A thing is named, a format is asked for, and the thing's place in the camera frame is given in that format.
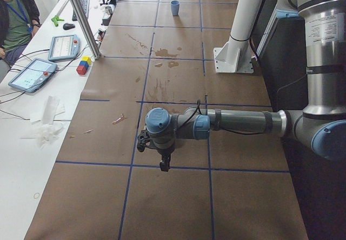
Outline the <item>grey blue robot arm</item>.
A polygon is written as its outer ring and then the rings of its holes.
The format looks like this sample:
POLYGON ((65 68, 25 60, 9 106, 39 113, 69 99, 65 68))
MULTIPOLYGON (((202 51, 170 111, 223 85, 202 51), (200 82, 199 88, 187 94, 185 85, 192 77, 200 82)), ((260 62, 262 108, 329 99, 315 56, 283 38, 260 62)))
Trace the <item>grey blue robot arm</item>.
POLYGON ((345 158, 345 0, 277 0, 277 18, 305 21, 308 104, 303 110, 233 111, 190 107, 182 114, 150 110, 137 149, 154 149, 168 171, 178 139, 207 139, 210 131, 291 137, 329 160, 345 158))

